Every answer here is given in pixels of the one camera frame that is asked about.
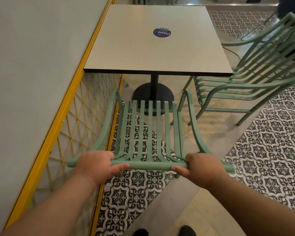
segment shoe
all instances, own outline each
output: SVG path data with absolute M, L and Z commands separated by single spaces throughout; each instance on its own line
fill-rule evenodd
M 196 232 L 188 225 L 180 228 L 178 236 L 197 236 Z
M 134 232 L 133 236 L 148 236 L 148 231 L 144 228 L 140 228 Z

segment yellow metal bar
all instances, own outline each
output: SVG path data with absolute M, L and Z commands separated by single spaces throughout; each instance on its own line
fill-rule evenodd
M 121 79 L 120 79 L 120 83 L 119 83 L 119 92 L 120 93 L 122 90 L 123 82 L 124 82 L 124 75 L 122 74 Z M 111 124 L 109 140 L 108 140 L 108 145 L 107 145 L 108 151 L 111 151 L 111 147 L 113 144 L 113 137 L 114 137 L 114 130 L 115 130 L 115 126 L 116 126 L 117 116 L 118 116 L 118 102 L 116 101 L 113 122 Z M 102 201 L 102 197 L 103 197 L 104 185 L 105 184 L 101 184 L 100 187 L 98 188 L 98 191 L 97 191 L 96 203 L 95 203 L 94 214 L 93 214 L 93 222 L 92 222 L 92 226 L 90 227 L 90 234 L 89 234 L 90 236 L 95 236 L 95 233 L 96 233 L 99 211 L 101 210 L 101 201 Z
M 50 153 L 55 145 L 55 142 L 56 142 L 59 132 L 61 130 L 63 120 L 67 116 L 67 113 L 68 113 L 69 108 L 71 106 L 72 100 L 75 96 L 76 90 L 82 80 L 82 77 L 84 74 L 83 67 L 87 61 L 87 58 L 90 54 L 90 51 L 93 47 L 95 39 L 98 35 L 98 32 L 102 26 L 102 23 L 104 21 L 104 18 L 106 16 L 106 13 L 107 13 L 108 8 L 109 8 L 110 4 L 112 3 L 112 1 L 113 0 L 108 0 L 106 7 L 104 8 L 102 16 L 99 19 L 99 22 L 95 28 L 95 31 L 90 39 L 89 44 L 84 52 L 81 62 L 80 62 L 79 66 L 72 78 L 72 81 L 68 87 L 66 94 L 64 95 L 64 98 L 63 98 L 62 103 L 59 107 L 59 110 L 55 116 L 55 119 L 53 120 L 53 122 L 51 124 L 51 127 L 47 133 L 47 136 L 46 136 L 46 138 L 45 138 L 45 140 L 44 140 L 44 142 L 37 154 L 37 157 L 31 167 L 29 174 L 25 180 L 25 183 L 21 189 L 19 197 L 17 198 L 16 203 L 11 211 L 11 214 L 7 220 L 6 225 L 5 225 L 5 229 L 7 227 L 9 227 L 17 219 L 19 219 L 27 211 L 27 209 L 31 203 L 34 192 L 36 190 L 36 187 L 40 181 L 43 170 L 46 167 Z

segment person's left hand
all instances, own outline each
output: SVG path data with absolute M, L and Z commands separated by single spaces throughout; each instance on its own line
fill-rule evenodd
M 73 174 L 84 174 L 99 186 L 113 175 L 130 167 L 128 163 L 112 166 L 110 160 L 113 159 L 114 154 L 109 151 L 87 152 L 79 157 Z

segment round purple sticker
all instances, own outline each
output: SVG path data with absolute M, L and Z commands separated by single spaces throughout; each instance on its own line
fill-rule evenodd
M 170 36 L 171 32 L 170 30 L 166 28 L 159 28 L 159 29 L 155 29 L 153 31 L 153 34 L 157 37 L 167 37 L 167 36 Z

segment white tabletop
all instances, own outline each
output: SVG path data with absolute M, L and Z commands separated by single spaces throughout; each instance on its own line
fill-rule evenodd
M 157 37 L 155 29 L 171 31 Z M 230 76 L 205 7 L 111 5 L 95 40 L 86 72 Z

